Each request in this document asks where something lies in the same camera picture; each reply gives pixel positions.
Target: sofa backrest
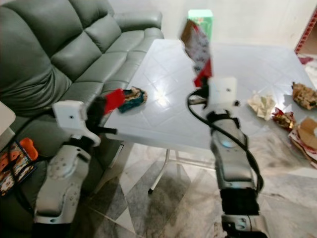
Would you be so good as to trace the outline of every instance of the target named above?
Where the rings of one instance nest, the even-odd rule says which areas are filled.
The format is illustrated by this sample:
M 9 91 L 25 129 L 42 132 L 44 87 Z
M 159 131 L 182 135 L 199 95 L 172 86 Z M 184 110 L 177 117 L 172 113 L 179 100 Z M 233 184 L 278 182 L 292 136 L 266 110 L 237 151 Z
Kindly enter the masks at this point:
M 0 101 L 18 116 L 57 102 L 121 35 L 106 0 L 17 0 L 0 7 Z

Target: sofa armrest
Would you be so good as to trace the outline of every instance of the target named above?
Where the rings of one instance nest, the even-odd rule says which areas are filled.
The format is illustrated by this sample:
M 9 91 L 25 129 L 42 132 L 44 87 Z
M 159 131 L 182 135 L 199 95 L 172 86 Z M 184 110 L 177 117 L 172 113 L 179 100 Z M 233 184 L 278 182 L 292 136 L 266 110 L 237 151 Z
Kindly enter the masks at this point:
M 145 30 L 146 28 L 161 28 L 162 13 L 159 11 L 135 11 L 117 13 L 114 19 L 121 31 Z

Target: red wall trim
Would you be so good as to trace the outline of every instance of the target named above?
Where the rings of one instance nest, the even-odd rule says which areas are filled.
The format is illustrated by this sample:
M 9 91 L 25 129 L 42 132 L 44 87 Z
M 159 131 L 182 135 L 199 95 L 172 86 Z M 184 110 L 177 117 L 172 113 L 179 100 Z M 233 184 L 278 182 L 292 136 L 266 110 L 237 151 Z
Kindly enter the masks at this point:
M 317 7 L 316 7 L 316 9 L 315 9 L 310 21 L 308 22 L 308 24 L 307 24 L 307 26 L 305 28 L 305 31 L 302 34 L 301 39 L 299 40 L 299 42 L 298 42 L 298 44 L 297 44 L 297 46 L 295 48 L 295 53 L 298 53 L 301 50 L 301 48 L 303 47 L 303 44 L 307 40 L 307 38 L 308 38 L 309 34 L 311 33 L 311 31 L 312 31 L 314 25 L 316 24 L 316 22 L 317 22 Z

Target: black cable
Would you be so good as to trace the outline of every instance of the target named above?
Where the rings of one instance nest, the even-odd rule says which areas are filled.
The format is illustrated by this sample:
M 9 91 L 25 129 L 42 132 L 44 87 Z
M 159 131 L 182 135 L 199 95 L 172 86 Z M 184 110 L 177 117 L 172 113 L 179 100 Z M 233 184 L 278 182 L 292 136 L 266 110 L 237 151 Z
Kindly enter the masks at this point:
M 35 116 L 29 118 L 26 122 L 24 122 L 22 124 L 22 126 L 15 132 L 15 135 L 10 139 L 10 141 L 7 144 L 7 149 L 8 149 L 8 163 L 9 163 L 9 169 L 10 169 L 10 173 L 13 177 L 13 186 L 12 189 L 16 189 L 14 191 L 14 195 L 16 197 L 16 200 L 19 202 L 19 204 L 22 206 L 22 208 L 24 208 L 29 214 L 31 214 L 32 216 L 34 216 L 34 210 L 30 204 L 30 202 L 28 201 L 28 199 L 26 198 L 24 192 L 22 191 L 21 187 L 19 186 L 18 183 L 18 178 L 21 174 L 21 172 L 19 172 L 18 176 L 15 175 L 14 173 L 14 168 L 13 168 L 13 163 L 11 160 L 11 146 L 12 144 L 16 141 L 18 135 L 25 129 L 25 127 L 30 124 L 32 121 L 36 120 L 37 118 L 43 116 L 43 115 L 53 115 L 53 111 L 52 109 L 47 109 L 44 110 L 43 112 L 36 114 Z
M 251 168 L 254 170 L 254 172 L 256 173 L 257 175 L 257 189 L 256 189 L 256 192 L 257 192 L 257 195 L 259 194 L 259 192 L 262 190 L 263 188 L 263 185 L 264 185 L 264 180 L 261 176 L 261 173 L 260 173 L 260 169 L 259 169 L 259 166 L 256 162 L 256 159 L 254 158 L 254 156 L 251 154 L 251 152 L 249 151 L 248 149 L 248 137 L 244 135 L 245 137 L 245 143 L 246 144 L 243 144 L 240 140 L 238 140 L 236 137 L 234 137 L 233 135 L 231 135 L 230 133 L 228 133 L 227 131 L 223 130 L 222 128 L 214 125 L 213 123 L 209 123 L 207 120 L 203 119 L 202 117 L 200 117 L 199 115 L 197 115 L 190 107 L 190 103 L 189 103 L 189 98 L 194 96 L 194 95 L 198 95 L 200 93 L 199 90 L 197 91 L 194 91 L 192 92 L 191 94 L 189 94 L 187 96 L 187 108 L 188 110 L 190 111 L 190 113 L 195 117 L 197 118 L 198 120 L 200 120 L 201 122 L 203 122 L 204 124 L 208 125 L 210 128 L 216 130 L 216 131 L 219 131 L 220 133 L 222 133 L 223 135 L 227 136 L 229 139 L 231 139 L 232 141 L 234 141 L 239 147 L 241 147 L 247 154 L 247 159 L 248 159 L 248 162 L 251 166 Z

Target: green box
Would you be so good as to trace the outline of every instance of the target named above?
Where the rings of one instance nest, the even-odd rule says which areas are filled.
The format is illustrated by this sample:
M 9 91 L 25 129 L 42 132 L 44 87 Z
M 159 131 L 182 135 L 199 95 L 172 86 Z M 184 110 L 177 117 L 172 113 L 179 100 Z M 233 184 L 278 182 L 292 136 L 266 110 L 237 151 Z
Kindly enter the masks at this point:
M 213 13 L 208 9 L 193 9 L 188 11 L 188 19 L 194 21 L 211 40 Z

